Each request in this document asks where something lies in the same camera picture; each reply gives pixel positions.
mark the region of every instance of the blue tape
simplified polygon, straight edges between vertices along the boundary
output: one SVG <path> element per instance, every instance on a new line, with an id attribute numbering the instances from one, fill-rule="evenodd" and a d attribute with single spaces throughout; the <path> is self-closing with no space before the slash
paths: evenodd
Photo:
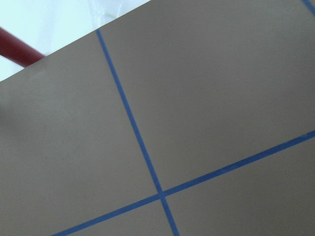
<path id="1" fill-rule="evenodd" d="M 114 77 L 114 80 L 115 80 L 118 92 L 119 92 L 119 94 L 120 94 L 120 96 L 122 98 L 122 101 L 123 101 L 125 110 L 127 112 L 127 115 L 129 117 L 129 120 L 130 120 L 132 129 L 133 129 L 133 132 L 134 132 L 134 134 L 135 134 L 135 136 L 137 138 L 137 141 L 138 141 L 138 144 L 140 146 L 141 152 L 142 152 L 143 157 L 144 157 L 144 159 L 145 159 L 145 161 L 147 163 L 147 166 L 148 166 L 149 172 L 151 174 L 152 180 L 154 182 L 154 185 L 155 185 L 155 187 L 157 189 L 157 192 L 158 192 L 158 195 L 160 197 L 162 206 L 164 208 L 164 211 L 165 211 L 168 223 L 169 223 L 169 225 L 170 225 L 170 227 L 172 229 L 173 235 L 174 236 L 179 236 L 179 232 L 178 232 L 178 229 L 176 227 L 176 224 L 175 224 L 174 218 L 172 216 L 171 210 L 170 210 L 170 208 L 169 208 L 169 206 L 167 204 L 166 198 L 163 195 L 163 190 L 162 190 L 161 185 L 159 183 L 158 176 L 157 176 L 157 174 L 156 174 L 156 172 L 154 170 L 153 164 L 151 162 L 151 159 L 149 157 L 147 149 L 146 149 L 146 147 L 144 145 L 144 142 L 143 142 L 143 139 L 141 137 L 140 131 L 138 129 L 137 123 L 136 123 L 136 121 L 135 121 L 135 119 L 133 117 L 131 108 L 129 106 L 129 103 L 128 103 L 128 100 L 126 98 L 126 95 L 125 95 L 125 92 L 123 90 L 123 87 L 122 87 L 122 85 L 120 83 L 119 77 L 118 77 L 118 75 L 116 73 L 116 69 L 115 69 L 114 64 L 113 64 L 113 62 L 111 60 L 111 57 L 109 55 L 108 49 L 107 49 L 105 41 L 103 39 L 103 36 L 102 36 L 102 34 L 101 34 L 99 29 L 96 30 L 96 33 L 97 33 L 99 42 L 100 42 L 100 44 L 102 46 L 103 52 L 105 54 L 106 60 L 108 62 L 109 68 L 110 68 L 110 70 L 112 72 L 112 75 Z"/>
<path id="2" fill-rule="evenodd" d="M 292 139 L 292 140 L 290 140 L 290 141 L 288 141 L 286 143 L 277 145 L 277 146 L 272 147 L 272 148 L 270 148 L 268 150 L 262 151 L 262 152 L 260 152 L 258 154 L 255 154 L 253 156 L 250 156 L 248 158 L 245 158 L 243 160 L 235 162 L 235 163 L 233 163 L 231 165 L 225 166 L 225 167 L 223 167 L 223 168 L 221 168 L 219 170 L 210 172 L 210 173 L 208 173 L 206 175 L 203 175 L 201 177 L 195 178 L 195 179 L 190 180 L 190 181 L 188 181 L 186 183 L 180 184 L 180 185 L 178 185 L 176 187 L 170 188 L 170 189 L 164 191 L 164 194 L 166 196 L 169 196 L 171 194 L 177 193 L 177 192 L 182 191 L 182 190 L 184 190 L 186 188 L 190 188 L 190 187 L 192 187 L 194 185 L 197 185 L 197 184 L 200 184 L 200 183 L 205 182 L 207 180 L 210 180 L 212 178 L 218 177 L 220 175 L 223 175 L 225 173 L 228 173 L 230 171 L 238 169 L 238 168 L 240 168 L 242 166 L 248 165 L 248 164 L 250 164 L 250 163 L 252 163 L 254 161 L 258 161 L 258 160 L 260 160 L 260 159 L 262 159 L 264 157 L 270 156 L 272 154 L 275 154 L 275 153 L 277 153 L 279 151 L 282 151 L 282 150 L 285 150 L 287 148 L 290 148 L 290 147 L 292 147 L 294 145 L 297 145 L 299 143 L 302 143 L 302 142 L 304 142 L 306 140 L 309 140 L 309 139 L 312 139 L 314 137 L 315 137 L 315 130 L 310 132 L 310 133 L 307 133 L 305 135 L 302 135 L 300 137 L 297 137 L 295 139 Z"/>
<path id="3" fill-rule="evenodd" d="M 155 187 L 156 187 L 156 189 L 157 189 L 157 192 L 160 193 L 160 192 L 162 192 L 161 185 L 160 185 L 160 183 L 159 183 L 159 181 L 158 181 L 157 174 L 156 174 L 156 172 L 155 172 L 155 170 L 154 170 L 154 168 L 153 168 L 152 162 L 151 162 L 151 160 L 150 160 L 150 158 L 149 158 L 149 154 L 148 154 L 147 149 L 146 149 L 146 147 L 145 147 L 145 145 L 144 145 L 144 142 L 143 142 L 143 140 L 142 140 L 140 131 L 139 131 L 139 129 L 138 129 L 138 126 L 137 126 L 137 124 L 136 124 L 136 121 L 135 121 L 135 119 L 134 119 L 134 117 L 133 117 L 133 114 L 132 114 L 132 112 L 131 112 L 131 108 L 130 108 L 129 103 L 128 103 L 128 101 L 127 101 L 125 92 L 124 92 L 123 87 L 122 87 L 122 85 L 121 85 L 121 83 L 120 83 L 120 80 L 119 80 L 119 78 L 118 78 L 118 75 L 117 75 L 117 73 L 116 73 L 114 64 L 113 64 L 113 62 L 112 62 L 112 60 L 111 60 L 111 58 L 110 58 L 110 55 L 109 55 L 109 52 L 108 52 L 107 47 L 106 47 L 106 45 L 105 45 L 103 36 L 102 36 L 102 34 L 101 34 L 101 32 L 100 32 L 99 29 L 96 30 L 96 33 L 97 33 L 97 35 L 98 35 L 98 39 L 99 39 L 100 44 L 101 44 L 101 46 L 102 46 L 102 49 L 103 49 L 103 52 L 104 52 L 104 54 L 105 54 L 106 60 L 107 60 L 107 62 L 108 62 L 109 68 L 110 68 L 110 70 L 111 70 L 111 72 L 112 72 L 112 75 L 113 75 L 113 77 L 114 77 L 114 80 L 115 80 L 115 83 L 116 83 L 118 92 L 119 92 L 119 94 L 120 94 L 120 96 L 121 96 L 121 98 L 122 98 L 122 101 L 123 101 L 125 110 L 126 110 L 126 112 L 127 112 L 127 115 L 128 115 L 128 117 L 129 117 L 129 120 L 130 120 L 132 129 L 133 129 L 133 132 L 134 132 L 134 134 L 135 134 L 135 136 L 136 136 L 136 138 L 137 138 L 138 144 L 139 144 L 139 146 L 140 146 L 140 149 L 141 149 L 141 151 L 142 151 L 142 154 L 143 154 L 143 156 L 144 156 L 144 159 L 145 159 L 145 161 L 146 161 L 146 163 L 147 163 L 147 166 L 148 166 L 148 168 L 149 168 L 149 171 L 150 171 L 152 180 L 153 180 L 154 185 L 155 185 Z"/>
<path id="4" fill-rule="evenodd" d="M 301 0 L 305 6 L 311 11 L 311 13 L 315 16 L 315 7 L 311 4 L 309 0 Z"/>
<path id="5" fill-rule="evenodd" d="M 177 226 L 176 226 L 176 224 L 175 224 L 174 218 L 173 218 L 173 216 L 172 216 L 171 210 L 170 210 L 170 208 L 169 208 L 169 206 L 168 206 L 168 203 L 167 203 L 165 197 L 161 197 L 160 199 L 161 199 L 162 206 L 163 206 L 163 209 L 164 209 L 164 211 L 165 211 L 165 214 L 166 214 L 168 223 L 169 223 L 169 225 L 171 226 L 173 235 L 174 235 L 174 236 L 180 236 L 180 235 L 179 235 L 179 231 L 178 231 L 178 229 L 177 229 Z"/>
<path id="6" fill-rule="evenodd" d="M 83 229 L 85 229 L 87 227 L 90 227 L 92 225 L 95 225 L 95 224 L 98 224 L 98 223 L 103 222 L 105 220 L 111 219 L 111 218 L 113 218 L 115 216 L 124 214 L 124 213 L 126 213 L 128 211 L 131 211 L 131 210 L 134 210 L 136 208 L 142 207 L 142 206 L 144 206 L 146 204 L 152 203 L 152 202 L 154 202 L 156 200 L 159 200 L 158 194 L 153 195 L 153 196 L 148 197 L 148 198 L 145 198 L 143 200 L 140 200 L 140 201 L 138 201 L 136 203 L 132 203 L 132 204 L 130 204 L 128 206 L 122 207 L 122 208 L 120 208 L 118 210 L 115 210 L 115 211 L 112 211 L 112 212 L 110 212 L 108 214 L 99 216 L 99 217 L 97 217 L 95 219 L 89 220 L 89 221 L 87 221 L 85 223 L 82 223 L 80 225 L 74 226 L 74 227 L 72 227 L 70 229 L 67 229 L 67 230 L 62 231 L 62 232 L 57 233 L 57 234 L 54 234 L 52 236 L 66 236 L 66 235 L 72 234 L 74 232 L 77 232 L 79 230 L 83 230 Z"/>

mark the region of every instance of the gray surface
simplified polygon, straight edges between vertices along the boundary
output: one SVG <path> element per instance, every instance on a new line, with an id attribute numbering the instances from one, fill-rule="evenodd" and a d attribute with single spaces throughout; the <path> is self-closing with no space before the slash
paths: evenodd
<path id="1" fill-rule="evenodd" d="M 51 235 L 155 194 L 95 32 L 0 82 L 0 232 Z"/>
<path id="2" fill-rule="evenodd" d="M 299 0 L 157 0 L 101 31 L 163 189 L 315 129 Z"/>
<path id="3" fill-rule="evenodd" d="M 172 236 L 160 201 L 142 206 L 73 236 Z"/>
<path id="4" fill-rule="evenodd" d="M 181 236 L 315 235 L 315 140 L 167 198 Z"/>

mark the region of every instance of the gray panel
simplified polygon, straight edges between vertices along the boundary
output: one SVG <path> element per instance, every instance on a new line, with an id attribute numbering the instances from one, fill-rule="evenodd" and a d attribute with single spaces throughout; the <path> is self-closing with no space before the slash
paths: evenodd
<path id="1" fill-rule="evenodd" d="M 181 236 L 315 235 L 315 140 L 168 197 Z"/>
<path id="2" fill-rule="evenodd" d="M 49 235 L 155 194 L 95 32 L 0 82 L 0 231 Z"/>
<path id="3" fill-rule="evenodd" d="M 157 0 L 101 31 L 164 189 L 315 129 L 299 0 Z"/>
<path id="4" fill-rule="evenodd" d="M 78 231 L 73 236 L 172 236 L 160 201 Z"/>

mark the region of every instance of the blue tape line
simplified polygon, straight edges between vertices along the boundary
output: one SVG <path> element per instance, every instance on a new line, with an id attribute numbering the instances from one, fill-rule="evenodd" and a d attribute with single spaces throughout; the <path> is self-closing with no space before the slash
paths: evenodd
<path id="1" fill-rule="evenodd" d="M 172 232 L 173 232 L 173 235 L 174 236 L 180 236 L 179 235 L 179 231 L 177 229 L 177 226 L 175 224 L 175 221 L 174 221 L 174 218 L 172 216 L 172 213 L 171 213 L 171 210 L 168 206 L 168 203 L 165 199 L 165 197 L 161 197 L 161 202 L 162 202 L 162 206 L 164 208 L 164 211 L 165 211 L 165 214 L 166 214 L 166 217 L 167 217 L 167 220 L 169 222 L 169 225 L 171 226 L 171 229 L 172 229 Z"/>
<path id="2" fill-rule="evenodd" d="M 143 142 L 143 140 L 142 140 L 140 131 L 139 131 L 139 129 L 138 129 L 138 126 L 137 126 L 137 124 L 136 124 L 136 121 L 135 121 L 135 119 L 134 119 L 134 117 L 133 117 L 133 114 L 132 114 L 132 112 L 131 112 L 131 108 L 130 108 L 129 103 L 128 103 L 128 101 L 127 101 L 125 92 L 124 92 L 123 87 L 122 87 L 122 85 L 121 85 L 121 83 L 120 83 L 120 80 L 119 80 L 119 78 L 118 78 L 118 75 L 117 75 L 117 73 L 116 73 L 114 64 L 113 64 L 113 62 L 112 62 L 112 60 L 111 60 L 111 58 L 110 58 L 110 55 L 109 55 L 109 52 L 108 52 L 107 47 L 106 47 L 106 45 L 105 45 L 103 36 L 102 36 L 102 34 L 101 34 L 101 32 L 100 32 L 99 29 L 96 30 L 96 33 L 97 33 L 97 35 L 98 35 L 98 39 L 99 39 L 100 44 L 101 44 L 101 46 L 102 46 L 102 49 L 103 49 L 103 52 L 104 52 L 104 54 L 105 54 L 106 60 L 107 60 L 107 62 L 108 62 L 109 68 L 110 68 L 110 70 L 111 70 L 111 72 L 112 72 L 112 75 L 113 75 L 113 77 L 114 77 L 114 80 L 115 80 L 115 83 L 116 83 L 118 92 L 119 92 L 119 94 L 120 94 L 120 96 L 121 96 L 121 98 L 122 98 L 122 101 L 123 101 L 125 110 L 126 110 L 126 112 L 127 112 L 127 115 L 128 115 L 128 117 L 129 117 L 129 120 L 130 120 L 132 129 L 133 129 L 133 132 L 134 132 L 134 134 L 135 134 L 135 136 L 136 136 L 136 138 L 137 138 L 138 144 L 139 144 L 139 146 L 140 146 L 140 149 L 141 149 L 141 151 L 142 151 L 142 154 L 143 154 L 143 156 L 144 156 L 144 159 L 145 159 L 145 161 L 146 161 L 146 163 L 147 163 L 147 166 L 148 166 L 148 168 L 149 168 L 149 171 L 150 171 L 152 180 L 153 180 L 154 185 L 155 185 L 155 187 L 156 187 L 156 189 L 157 189 L 157 192 L 160 193 L 160 192 L 162 192 L 161 185 L 160 185 L 160 183 L 159 183 L 159 181 L 158 181 L 157 174 L 156 174 L 156 172 L 155 172 L 155 170 L 154 170 L 154 168 L 153 168 L 152 162 L 151 162 L 151 160 L 150 160 L 150 158 L 149 158 L 149 154 L 148 154 L 147 149 L 146 149 L 146 147 L 145 147 L 145 145 L 144 145 L 144 142 Z"/>
<path id="3" fill-rule="evenodd" d="M 309 139 L 312 139 L 314 137 L 315 137 L 315 130 L 310 132 L 310 133 L 307 133 L 305 135 L 302 135 L 300 137 L 297 137 L 295 139 L 292 139 L 292 140 L 290 140 L 290 141 L 288 141 L 286 143 L 282 143 L 282 144 L 277 145 L 275 147 L 272 147 L 272 148 L 270 148 L 268 150 L 262 151 L 262 152 L 260 152 L 258 154 L 255 154 L 253 156 L 250 156 L 248 158 L 245 158 L 243 160 L 235 162 L 235 163 L 233 163 L 231 165 L 225 166 L 225 167 L 223 167 L 223 168 L 221 168 L 219 170 L 210 172 L 210 173 L 208 173 L 206 175 L 203 175 L 201 177 L 195 178 L 195 179 L 190 180 L 190 181 L 188 181 L 186 183 L 180 184 L 180 185 L 178 185 L 176 187 L 170 188 L 170 189 L 164 191 L 164 194 L 166 196 L 169 196 L 171 194 L 177 193 L 177 192 L 182 191 L 184 189 L 190 188 L 190 187 L 192 187 L 194 185 L 200 184 L 200 183 L 205 182 L 207 180 L 210 180 L 212 178 L 218 177 L 220 175 L 223 175 L 225 173 L 228 173 L 230 171 L 233 171 L 235 169 L 238 169 L 240 167 L 248 165 L 248 164 L 250 164 L 250 163 L 252 163 L 254 161 L 258 161 L 258 160 L 260 160 L 260 159 L 262 159 L 264 157 L 270 156 L 270 155 L 275 154 L 275 153 L 277 153 L 279 151 L 282 151 L 282 150 L 285 150 L 287 148 L 290 148 L 290 147 L 292 147 L 294 145 L 297 145 L 299 143 L 302 143 L 302 142 L 304 142 L 306 140 L 309 140 Z"/>
<path id="4" fill-rule="evenodd" d="M 315 16 L 315 7 L 311 4 L 309 0 L 301 0 L 305 6 L 311 11 L 311 13 Z"/>
<path id="5" fill-rule="evenodd" d="M 143 200 L 140 200 L 140 201 L 138 201 L 136 203 L 132 203 L 132 204 L 130 204 L 128 206 L 122 207 L 122 208 L 120 208 L 118 210 L 112 211 L 112 212 L 110 212 L 108 214 L 102 215 L 102 216 L 97 217 L 95 219 L 89 220 L 89 221 L 87 221 L 85 223 L 82 223 L 80 225 L 74 226 L 74 227 L 72 227 L 70 229 L 67 229 L 67 230 L 62 231 L 62 232 L 57 233 L 57 234 L 54 234 L 52 236 L 66 236 L 66 235 L 72 234 L 74 232 L 77 232 L 79 230 L 83 230 L 83 229 L 85 229 L 87 227 L 90 227 L 92 225 L 95 225 L 95 224 L 98 224 L 98 223 L 103 222 L 105 220 L 111 219 L 111 218 L 113 218 L 115 216 L 121 215 L 121 214 L 126 213 L 128 211 L 131 211 L 131 210 L 134 210 L 136 208 L 142 207 L 142 206 L 144 206 L 146 204 L 152 203 L 152 202 L 154 202 L 156 200 L 159 200 L 158 194 L 153 195 L 153 196 L 148 197 L 148 198 L 145 198 Z"/>
<path id="6" fill-rule="evenodd" d="M 166 198 L 163 195 L 163 190 L 162 190 L 161 185 L 159 183 L 158 176 L 157 176 L 157 174 L 156 174 L 156 172 L 154 170 L 153 164 L 151 162 L 151 159 L 149 157 L 147 149 L 146 149 L 146 147 L 144 145 L 144 142 L 143 142 L 143 139 L 141 137 L 140 131 L 138 129 L 137 123 L 136 123 L 136 121 L 135 121 L 135 119 L 133 117 L 131 108 L 130 108 L 129 103 L 127 101 L 125 92 L 124 92 L 123 87 L 122 87 L 122 85 L 120 83 L 118 75 L 116 73 L 116 69 L 115 69 L 114 64 L 113 64 L 113 62 L 111 60 L 111 57 L 109 55 L 108 49 L 107 49 L 105 41 L 103 39 L 103 36 L 102 36 L 102 34 L 101 34 L 99 29 L 96 30 L 96 33 L 97 33 L 98 39 L 100 41 L 100 44 L 102 46 L 103 52 L 105 54 L 106 60 L 108 62 L 109 68 L 110 68 L 110 70 L 112 72 L 112 75 L 114 77 L 114 80 L 115 80 L 118 92 L 119 92 L 119 94 L 120 94 L 120 96 L 122 98 L 122 101 L 123 101 L 125 110 L 127 112 L 127 115 L 129 117 L 129 120 L 130 120 L 132 129 L 133 129 L 133 132 L 134 132 L 134 134 L 135 134 L 135 136 L 137 138 L 137 141 L 138 141 L 138 144 L 140 146 L 141 152 L 142 152 L 143 157 L 144 157 L 144 159 L 145 159 L 145 161 L 147 163 L 147 166 L 148 166 L 148 169 L 150 171 L 150 174 L 151 174 L 152 180 L 154 182 L 154 185 L 155 185 L 155 187 L 157 189 L 157 192 L 158 192 L 158 195 L 160 197 L 162 206 L 164 208 L 164 211 L 165 211 L 168 223 L 169 223 L 169 225 L 170 225 L 170 227 L 172 229 L 173 235 L 174 236 L 179 236 L 179 232 L 178 232 L 178 229 L 176 227 L 176 224 L 175 224 L 174 218 L 172 216 L 171 210 L 170 210 L 170 208 L 169 208 L 169 206 L 167 204 Z"/>

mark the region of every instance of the dark red rod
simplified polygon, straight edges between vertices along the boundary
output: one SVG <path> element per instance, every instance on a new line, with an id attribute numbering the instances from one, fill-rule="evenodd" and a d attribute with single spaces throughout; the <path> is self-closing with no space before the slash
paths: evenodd
<path id="1" fill-rule="evenodd" d="M 0 27 L 0 55 L 27 67 L 45 56 Z"/>

